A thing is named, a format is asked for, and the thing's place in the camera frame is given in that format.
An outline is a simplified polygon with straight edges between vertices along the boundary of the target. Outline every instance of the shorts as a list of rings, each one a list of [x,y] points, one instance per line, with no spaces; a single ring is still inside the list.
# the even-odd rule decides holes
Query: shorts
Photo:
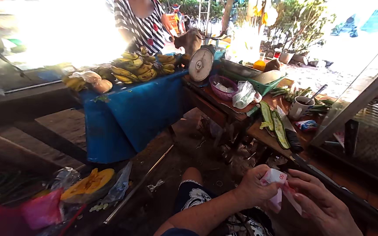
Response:
[[[197,206],[217,197],[216,194],[204,188],[194,180],[184,180],[179,185],[174,213],[178,213],[189,207]],[[244,223],[249,223],[255,236],[275,235],[269,217],[259,207],[243,210],[240,212],[245,217]],[[235,215],[230,216],[224,223],[228,226],[227,235],[242,236],[244,224]]]

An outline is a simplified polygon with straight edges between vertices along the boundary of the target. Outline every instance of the green plastic crate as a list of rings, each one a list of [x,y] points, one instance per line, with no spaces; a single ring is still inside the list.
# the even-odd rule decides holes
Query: green plastic crate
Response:
[[[255,81],[255,80],[251,79],[251,78],[242,77],[242,76],[240,76],[238,74],[235,74],[235,73],[230,72],[230,71],[228,71],[226,69],[223,69],[223,68],[220,69],[219,74],[221,74],[221,75],[223,75],[223,76],[225,76],[225,77],[227,77],[229,79],[232,79],[234,81],[249,81],[253,85],[253,87],[255,88],[255,90],[257,92],[259,92],[260,95],[262,95],[262,96],[265,96],[265,94],[267,94],[269,91],[271,91],[272,89],[274,89],[278,85],[278,83],[280,83],[281,80],[283,80],[288,75],[287,73],[285,73],[284,76],[282,76],[281,78],[279,78],[279,79],[277,79],[277,80],[275,80],[275,81],[273,81],[271,83],[262,84],[262,83],[259,83],[259,82]]]

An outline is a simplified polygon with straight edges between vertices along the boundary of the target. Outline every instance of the mug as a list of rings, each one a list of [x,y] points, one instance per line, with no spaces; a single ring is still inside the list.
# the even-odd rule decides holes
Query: mug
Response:
[[[297,121],[302,118],[309,110],[315,105],[314,99],[312,99],[309,105],[304,105],[310,98],[305,96],[298,96],[294,99],[293,103],[291,104],[290,110],[288,111],[288,117]]]

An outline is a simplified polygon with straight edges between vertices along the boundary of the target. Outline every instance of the blue tablecloth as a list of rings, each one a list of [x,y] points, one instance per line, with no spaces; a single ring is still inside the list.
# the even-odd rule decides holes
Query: blue tablecloth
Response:
[[[113,86],[100,95],[86,89],[80,92],[85,110],[87,159],[112,163],[132,158],[166,127],[178,121],[192,107],[184,99],[180,79],[188,72],[153,79],[126,88]]]

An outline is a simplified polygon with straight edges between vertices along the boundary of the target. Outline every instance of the orange pumpkin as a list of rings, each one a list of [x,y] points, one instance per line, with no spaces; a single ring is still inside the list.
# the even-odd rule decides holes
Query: orange pumpkin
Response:
[[[107,183],[110,183],[109,188],[114,184],[114,181],[111,181],[114,180],[114,174],[114,169],[105,169],[98,172],[98,169],[95,168],[91,171],[89,176],[68,188],[61,195],[60,199],[70,203],[83,203],[83,201],[88,201],[102,194],[97,191],[102,191],[104,194],[108,189],[103,187],[107,185]]]

